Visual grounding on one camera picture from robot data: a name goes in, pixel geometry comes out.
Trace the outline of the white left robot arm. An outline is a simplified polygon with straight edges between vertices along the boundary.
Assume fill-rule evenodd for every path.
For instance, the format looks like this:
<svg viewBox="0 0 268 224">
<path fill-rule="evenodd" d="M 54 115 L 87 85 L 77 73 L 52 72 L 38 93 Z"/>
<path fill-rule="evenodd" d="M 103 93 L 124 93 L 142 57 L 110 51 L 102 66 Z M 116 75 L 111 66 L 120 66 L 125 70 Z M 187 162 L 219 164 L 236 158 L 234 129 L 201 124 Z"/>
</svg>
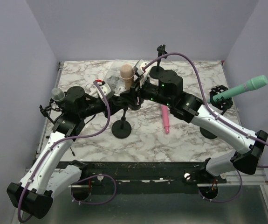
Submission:
<svg viewBox="0 0 268 224">
<path fill-rule="evenodd" d="M 91 96 L 80 86 L 73 86 L 67 92 L 60 88 L 52 90 L 50 105 L 41 107 L 42 114 L 47 115 L 55 104 L 61 115 L 53 122 L 54 126 L 43 151 L 30 170 L 18 183 L 10 183 L 7 194 L 14 207 L 18 209 L 20 223 L 31 217 L 43 218 L 50 210 L 54 199 L 73 183 L 84 184 L 88 173 L 84 164 L 78 161 L 68 165 L 61 173 L 53 176 L 61 158 L 73 145 L 81 139 L 80 132 L 85 127 L 85 119 L 103 113 L 107 118 L 105 126 L 95 137 L 103 133 L 110 123 L 111 115 L 125 108 L 128 104 L 121 96 L 116 96 L 108 84 L 98 85 L 94 82 L 98 97 Z"/>
</svg>

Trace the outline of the silver condenser microphone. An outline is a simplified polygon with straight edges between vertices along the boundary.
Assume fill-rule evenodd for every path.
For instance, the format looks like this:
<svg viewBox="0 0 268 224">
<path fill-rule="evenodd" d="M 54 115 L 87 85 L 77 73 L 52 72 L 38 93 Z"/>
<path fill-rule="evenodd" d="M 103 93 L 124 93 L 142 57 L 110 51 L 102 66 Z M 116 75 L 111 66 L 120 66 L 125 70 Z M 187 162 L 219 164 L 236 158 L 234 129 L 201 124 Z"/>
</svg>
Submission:
<svg viewBox="0 0 268 224">
<path fill-rule="evenodd" d="M 64 100 L 65 93 L 60 88 L 53 88 L 52 91 L 51 91 L 51 98 L 55 102 L 60 103 L 60 102 L 62 102 Z"/>
</svg>

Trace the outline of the pink microphone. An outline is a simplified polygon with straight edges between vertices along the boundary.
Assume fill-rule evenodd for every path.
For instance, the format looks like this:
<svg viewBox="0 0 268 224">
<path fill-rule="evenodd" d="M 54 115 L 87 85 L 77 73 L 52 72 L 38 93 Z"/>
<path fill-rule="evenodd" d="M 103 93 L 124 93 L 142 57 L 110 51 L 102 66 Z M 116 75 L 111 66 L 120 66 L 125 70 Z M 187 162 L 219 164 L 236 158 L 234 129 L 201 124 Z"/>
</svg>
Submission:
<svg viewBox="0 0 268 224">
<path fill-rule="evenodd" d="M 170 133 L 170 124 L 169 124 L 169 111 L 168 107 L 165 105 L 161 105 L 161 114 L 162 114 L 162 121 L 163 126 L 166 134 Z"/>
</svg>

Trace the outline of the black desk mic stand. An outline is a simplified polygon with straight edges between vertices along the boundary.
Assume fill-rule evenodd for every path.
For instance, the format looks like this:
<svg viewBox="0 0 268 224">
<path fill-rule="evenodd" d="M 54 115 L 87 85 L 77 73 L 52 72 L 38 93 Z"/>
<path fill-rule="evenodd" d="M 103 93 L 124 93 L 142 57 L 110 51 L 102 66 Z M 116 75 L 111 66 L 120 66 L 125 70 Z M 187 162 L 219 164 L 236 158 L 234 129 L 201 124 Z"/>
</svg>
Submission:
<svg viewBox="0 0 268 224">
<path fill-rule="evenodd" d="M 129 137 L 129 135 L 131 134 L 132 130 L 131 125 L 126 120 L 126 112 L 128 111 L 129 108 L 133 111 L 137 111 L 141 108 L 141 105 L 136 106 L 130 105 L 129 107 L 125 107 L 123 109 L 122 117 L 113 123 L 111 127 L 111 132 L 118 139 L 125 139 Z"/>
<path fill-rule="evenodd" d="M 157 47 L 158 57 L 167 54 L 165 47 L 166 47 L 165 44 Z M 158 80 L 159 73 L 164 71 L 164 69 L 160 66 L 160 63 L 161 63 L 161 59 L 157 61 L 156 66 L 153 66 L 151 68 L 150 73 L 149 73 L 151 78 Z"/>
</svg>

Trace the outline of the beige microphone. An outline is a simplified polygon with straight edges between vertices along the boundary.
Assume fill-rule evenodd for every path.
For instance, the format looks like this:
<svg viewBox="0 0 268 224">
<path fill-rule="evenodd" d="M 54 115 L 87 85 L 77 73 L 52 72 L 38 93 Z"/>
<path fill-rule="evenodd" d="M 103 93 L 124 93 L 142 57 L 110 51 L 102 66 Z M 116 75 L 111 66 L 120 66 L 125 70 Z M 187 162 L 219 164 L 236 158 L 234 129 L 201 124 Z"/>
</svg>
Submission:
<svg viewBox="0 0 268 224">
<path fill-rule="evenodd" d="M 134 70 L 131 65 L 124 64 L 120 68 L 120 77 L 124 82 L 125 89 L 129 90 L 134 82 Z"/>
</svg>

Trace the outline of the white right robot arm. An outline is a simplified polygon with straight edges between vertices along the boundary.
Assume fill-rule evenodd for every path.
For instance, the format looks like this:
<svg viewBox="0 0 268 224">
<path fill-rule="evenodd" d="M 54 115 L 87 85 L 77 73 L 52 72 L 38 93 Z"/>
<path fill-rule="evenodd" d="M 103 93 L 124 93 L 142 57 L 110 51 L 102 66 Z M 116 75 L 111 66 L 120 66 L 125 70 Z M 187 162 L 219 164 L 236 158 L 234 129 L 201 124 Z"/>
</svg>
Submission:
<svg viewBox="0 0 268 224">
<path fill-rule="evenodd" d="M 170 113 L 179 120 L 199 126 L 221 138 L 234 148 L 233 151 L 216 158 L 205 160 L 199 171 L 199 178 L 211 182 L 220 174 L 238 170 L 248 175 L 256 172 L 268 134 L 260 130 L 254 132 L 228 120 L 216 112 L 209 112 L 200 98 L 183 91 L 183 78 L 172 70 L 159 75 L 158 85 L 146 80 L 140 85 L 136 80 L 129 90 L 120 94 L 132 107 L 151 100 L 169 107 Z"/>
</svg>

